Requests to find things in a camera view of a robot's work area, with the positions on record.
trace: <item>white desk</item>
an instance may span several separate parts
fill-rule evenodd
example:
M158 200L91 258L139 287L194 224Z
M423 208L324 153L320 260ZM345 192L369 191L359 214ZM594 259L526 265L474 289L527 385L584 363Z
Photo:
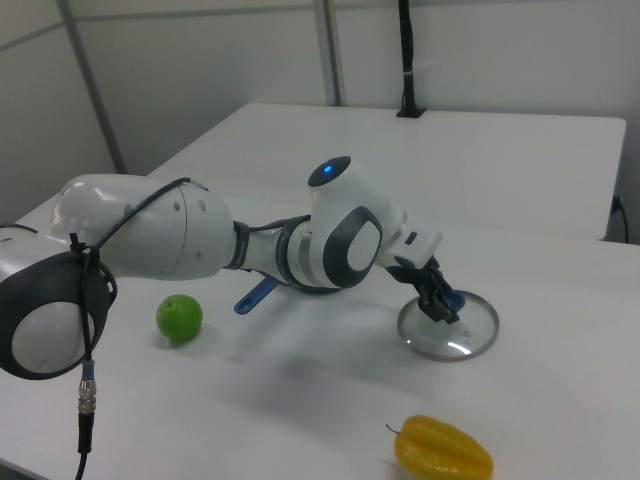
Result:
M160 167L223 194L306 207L309 172L351 155L433 222L604 238L625 122L615 118L248 105ZM182 170L174 169L180 165Z
M285 203L286 192L256 202L256 191L240 190L243 179L212 166L218 148L229 154L224 138L200 150L208 135L154 175L220 186L234 218L251 224L308 209ZM252 165L258 158L245 156ZM308 174L293 167L286 181L304 190ZM42 227L48 213L41 207L25 221ZM279 287L244 317L233 305L258 275L120 280L95 352L86 478L404 480L384 424L415 413L476 437L494 457L495 480L637 478L640 248L441 226L446 278L500 315L496 343L468 362L430 362L406 348L396 316L414 293L381 270L332 297ZM196 339L173 348L154 316L177 292L196 297L205 320ZM72 477L78 381L77 372L46 382L0 372L0 456Z

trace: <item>white robotic arm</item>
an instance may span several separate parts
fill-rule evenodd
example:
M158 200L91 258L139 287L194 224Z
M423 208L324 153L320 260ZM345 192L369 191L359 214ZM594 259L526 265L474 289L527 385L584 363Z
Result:
M311 215L260 228L234 222L224 202L193 181L139 207L163 185L146 177L78 177L62 189L47 232L0 230L0 367L45 379L80 362L85 245L101 247L86 282L93 346L115 299L114 277L182 280L222 268L259 271L313 292L353 287L377 263L412 283L434 320L457 319L432 258L442 234L394 204L349 157L311 174ZM138 213L111 231L132 209ZM70 234L77 235L71 250Z

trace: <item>cable connector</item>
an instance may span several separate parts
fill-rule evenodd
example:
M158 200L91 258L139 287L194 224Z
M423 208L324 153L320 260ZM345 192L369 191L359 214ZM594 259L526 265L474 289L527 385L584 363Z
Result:
M91 451L93 417L96 411L96 380L94 377L94 361L82 361L82 380L78 388L78 453Z

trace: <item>yellow pepper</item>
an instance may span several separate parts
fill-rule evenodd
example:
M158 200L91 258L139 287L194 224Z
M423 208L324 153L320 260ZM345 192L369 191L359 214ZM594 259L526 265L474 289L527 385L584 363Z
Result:
M433 480L486 480L493 459L478 442L453 425L424 415L409 417L396 435L400 464Z

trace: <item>green ball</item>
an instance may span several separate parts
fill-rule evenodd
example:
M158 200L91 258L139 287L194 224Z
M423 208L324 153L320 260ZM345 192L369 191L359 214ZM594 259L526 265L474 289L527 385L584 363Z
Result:
M177 341L188 340L200 330L202 308L189 295L171 295L158 307L156 323L165 337Z

